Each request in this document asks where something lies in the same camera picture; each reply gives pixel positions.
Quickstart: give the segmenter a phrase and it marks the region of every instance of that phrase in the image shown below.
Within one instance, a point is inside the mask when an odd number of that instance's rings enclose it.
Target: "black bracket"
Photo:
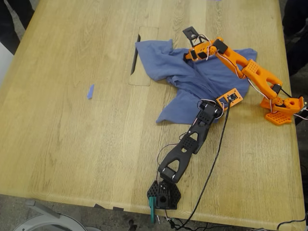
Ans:
[[[155,208],[157,209],[177,209],[181,193],[176,184],[162,181],[159,184],[155,180],[148,190],[148,199],[156,197]]]
[[[195,122],[191,125],[188,132],[183,136],[181,141],[166,155],[158,167],[160,177],[170,183],[177,183],[184,174],[192,154],[197,154],[206,140],[210,125],[215,118],[222,113],[220,105],[204,101],[200,105]],[[178,160],[179,168],[177,171],[168,167],[172,162]]]
[[[188,38],[188,40],[191,42],[192,47],[194,46],[193,40],[199,37],[198,32],[191,26],[189,28],[186,28],[183,30],[183,33]]]

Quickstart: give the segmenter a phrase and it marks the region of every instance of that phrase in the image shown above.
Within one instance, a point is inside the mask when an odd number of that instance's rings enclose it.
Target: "teal clamp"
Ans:
[[[151,223],[155,224],[155,205],[156,205],[156,197],[150,196],[149,205],[151,209]]]

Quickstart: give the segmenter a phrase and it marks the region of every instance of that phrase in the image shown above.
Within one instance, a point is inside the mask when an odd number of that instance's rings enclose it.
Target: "wood grain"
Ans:
[[[277,0],[42,0],[0,89],[0,193],[150,213],[156,155],[188,126],[155,123],[173,86],[129,84],[141,26],[157,27],[157,39],[173,39],[176,48],[189,47],[182,33],[189,26],[233,49],[253,48],[290,92]],[[265,120],[261,99],[250,88],[232,108],[193,219],[273,230],[304,216],[295,126]],[[191,213],[222,125],[192,157],[170,216]]]

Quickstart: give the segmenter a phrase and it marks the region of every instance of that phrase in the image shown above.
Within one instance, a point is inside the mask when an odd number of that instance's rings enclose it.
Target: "black base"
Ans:
[[[156,197],[156,209],[177,209],[181,193],[176,184],[163,180],[158,185],[155,180],[148,190],[147,196],[148,198]]]

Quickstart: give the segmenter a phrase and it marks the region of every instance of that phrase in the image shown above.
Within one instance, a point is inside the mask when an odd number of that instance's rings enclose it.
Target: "black cable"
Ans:
[[[292,222],[303,222],[303,221],[305,221],[305,220],[307,219],[307,216],[308,216],[308,212],[306,213],[305,218],[302,219],[302,220],[291,220],[291,221],[282,222],[282,223],[280,223],[279,225],[277,225],[276,231],[279,231],[279,227],[280,227],[281,225],[283,225],[283,224],[290,224],[290,223],[292,223]]]
[[[303,167],[306,170],[306,175],[308,175],[308,170],[307,170],[306,166],[305,165],[300,165],[300,166]]]
[[[290,98],[292,98],[292,96],[289,95],[287,92],[285,92],[284,89],[281,88],[281,90],[282,90],[287,96],[289,96]]]
[[[182,135],[185,135],[187,132],[184,132],[184,133],[182,133],[182,134],[180,134],[180,136],[179,136],[179,140],[181,140],[182,139]]]
[[[204,190],[206,188],[206,185],[207,185],[207,183],[208,183],[208,181],[209,181],[209,179],[210,179],[210,177],[212,175],[215,163],[217,161],[217,158],[218,158],[218,155],[219,155],[219,152],[220,152],[220,147],[221,147],[221,143],[222,143],[223,133],[225,132],[225,128],[226,128],[226,124],[227,124],[227,120],[228,120],[228,116],[229,116],[229,111],[230,111],[230,100],[228,100],[228,109],[227,109],[227,113],[226,113],[225,123],[223,125],[223,129],[222,129],[221,136],[220,136],[220,141],[219,141],[219,146],[218,146],[217,154],[215,156],[213,165],[212,165],[211,170],[210,170],[210,172],[209,172],[209,174],[207,176],[207,179],[206,179],[206,181],[204,183],[204,186],[203,186],[203,189],[202,189],[202,191],[200,193],[200,196],[199,196],[199,199],[197,201],[197,204],[194,207],[194,209],[193,209],[191,215],[189,216],[189,218],[185,221],[185,223],[182,226],[180,226],[179,228],[176,228],[176,230],[179,230],[179,229],[183,228],[191,220],[192,216],[194,215],[195,211],[197,210],[197,207],[198,207],[198,205],[200,203],[200,200],[202,198],[202,195],[203,195],[203,192],[204,192]]]
[[[160,155],[160,153],[162,152],[162,150],[163,150],[164,148],[168,147],[168,146],[177,145],[177,144],[178,144],[178,143],[167,144],[165,147],[163,147],[163,148],[159,151],[159,153],[158,153],[158,155],[157,155],[157,159],[156,159],[158,165],[160,165],[160,163],[158,162],[158,158],[159,158],[159,155]]]
[[[174,218],[175,220],[178,220],[179,222],[181,222],[181,224],[183,225],[184,223],[183,223],[183,221],[181,221],[180,219],[178,219],[178,218]],[[198,229],[203,229],[203,231],[204,230],[206,230],[207,229],[207,225],[208,225],[208,222],[206,222],[206,226],[205,227],[198,227],[198,228],[196,228],[196,229],[192,229],[192,228],[189,228],[189,227],[183,227],[184,229],[186,229],[186,230],[190,230],[190,231],[197,231]]]
[[[230,225],[217,225],[217,226],[212,226],[212,227],[207,228],[207,229],[209,230],[209,229],[212,229],[212,228],[225,228],[225,227],[230,227]]]

